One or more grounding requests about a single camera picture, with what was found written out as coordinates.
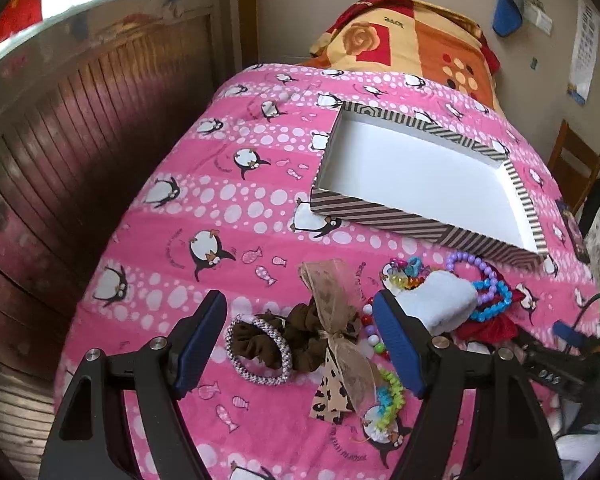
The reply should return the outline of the orange red patterned quilt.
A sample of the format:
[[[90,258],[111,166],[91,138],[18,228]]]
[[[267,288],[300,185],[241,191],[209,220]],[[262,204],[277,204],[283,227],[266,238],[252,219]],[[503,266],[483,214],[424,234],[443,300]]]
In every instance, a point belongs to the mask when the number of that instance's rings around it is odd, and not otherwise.
[[[502,110],[495,74],[501,63],[480,26],[420,0],[358,0],[310,47],[316,68],[421,76]]]

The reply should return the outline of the red flag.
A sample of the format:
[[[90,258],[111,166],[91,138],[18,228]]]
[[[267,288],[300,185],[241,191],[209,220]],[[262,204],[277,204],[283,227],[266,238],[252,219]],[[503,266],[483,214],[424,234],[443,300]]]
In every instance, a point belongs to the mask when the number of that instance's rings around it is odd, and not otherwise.
[[[0,13],[0,43],[42,19],[41,0],[9,0]]]

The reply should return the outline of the smartphone with lit screen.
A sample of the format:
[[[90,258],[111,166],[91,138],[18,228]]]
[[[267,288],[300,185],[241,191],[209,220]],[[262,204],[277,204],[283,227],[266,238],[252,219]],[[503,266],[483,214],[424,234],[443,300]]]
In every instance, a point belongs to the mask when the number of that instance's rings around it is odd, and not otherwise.
[[[588,254],[588,250],[586,249],[585,242],[576,218],[574,218],[569,206],[561,198],[556,200],[556,205],[560,215],[562,216],[562,221],[565,223],[565,227],[576,258],[582,263],[589,264],[591,262],[591,258]]]

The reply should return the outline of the red satin bow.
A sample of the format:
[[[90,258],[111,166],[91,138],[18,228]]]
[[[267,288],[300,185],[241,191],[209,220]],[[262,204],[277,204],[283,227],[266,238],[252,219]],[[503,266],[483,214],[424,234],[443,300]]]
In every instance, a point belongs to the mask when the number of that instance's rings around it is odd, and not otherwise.
[[[518,335],[518,326],[507,313],[524,299],[524,295],[514,292],[500,271],[494,271],[493,277],[496,279],[494,298],[479,304],[470,318],[455,330],[458,339],[499,344]]]

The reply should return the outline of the pink penguin print bedspread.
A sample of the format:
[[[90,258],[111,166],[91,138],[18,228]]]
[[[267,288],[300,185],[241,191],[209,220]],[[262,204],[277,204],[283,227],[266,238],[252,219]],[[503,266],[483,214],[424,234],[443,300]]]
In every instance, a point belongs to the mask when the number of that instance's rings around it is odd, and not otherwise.
[[[590,270],[573,253],[556,202],[558,187],[522,135],[502,116],[476,70],[454,56],[435,75],[254,66],[227,81],[208,110],[132,201],[76,307],[55,379],[63,394],[89,348],[133,351],[192,314],[219,289],[230,315],[286,318],[308,292],[300,263],[339,258],[364,297],[389,283],[394,259],[442,268],[443,247],[317,216],[309,192],[340,105],[360,102],[437,124],[505,154],[527,188],[548,254],[534,272],[502,266],[518,301],[507,321],[554,344],[556,321],[600,332]],[[373,440],[348,416],[314,419],[320,370],[278,388],[239,378],[217,344],[182,413],[217,479],[385,479],[418,403],[408,399],[388,438]]]

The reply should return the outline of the brown scrunchie with leopard bow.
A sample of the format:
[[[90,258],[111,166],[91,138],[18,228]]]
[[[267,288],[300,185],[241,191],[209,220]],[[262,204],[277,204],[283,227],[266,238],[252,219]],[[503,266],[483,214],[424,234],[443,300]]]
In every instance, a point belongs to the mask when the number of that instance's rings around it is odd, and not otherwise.
[[[358,348],[355,276],[340,259],[302,262],[298,275],[310,299],[286,318],[235,316],[225,334],[226,354],[235,372],[258,386],[280,387],[298,374],[320,372],[310,416],[339,425],[371,408],[381,383],[376,365]]]

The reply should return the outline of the wall calendar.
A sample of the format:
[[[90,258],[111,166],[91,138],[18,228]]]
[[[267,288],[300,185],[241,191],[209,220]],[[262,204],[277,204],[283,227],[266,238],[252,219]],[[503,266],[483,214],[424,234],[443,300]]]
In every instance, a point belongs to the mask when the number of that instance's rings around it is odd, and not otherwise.
[[[577,28],[567,93],[581,106],[588,100],[591,90],[598,40],[600,40],[600,14],[585,0],[578,0]]]

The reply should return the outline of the wooden chair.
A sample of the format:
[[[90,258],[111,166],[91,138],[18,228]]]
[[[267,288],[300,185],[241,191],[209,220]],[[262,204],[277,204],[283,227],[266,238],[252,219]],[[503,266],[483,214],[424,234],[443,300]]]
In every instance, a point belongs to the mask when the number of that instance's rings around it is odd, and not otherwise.
[[[600,174],[600,154],[563,120],[547,166],[562,199],[575,214]]]

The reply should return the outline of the striped white cardboard box tray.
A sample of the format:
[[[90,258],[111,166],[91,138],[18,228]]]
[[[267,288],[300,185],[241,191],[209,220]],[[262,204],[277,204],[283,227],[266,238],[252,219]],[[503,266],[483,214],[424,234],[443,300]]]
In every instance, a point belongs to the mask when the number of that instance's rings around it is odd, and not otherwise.
[[[310,208],[518,268],[533,269],[548,254],[534,203],[506,154],[362,103],[338,110]]]

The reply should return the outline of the white fluffy scrunchie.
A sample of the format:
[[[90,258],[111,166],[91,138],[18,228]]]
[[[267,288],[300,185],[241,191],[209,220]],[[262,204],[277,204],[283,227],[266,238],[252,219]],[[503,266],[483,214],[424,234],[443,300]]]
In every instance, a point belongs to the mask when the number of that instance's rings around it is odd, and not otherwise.
[[[432,271],[418,287],[396,295],[407,316],[418,318],[431,336],[451,333],[478,306],[473,284],[449,271]]]

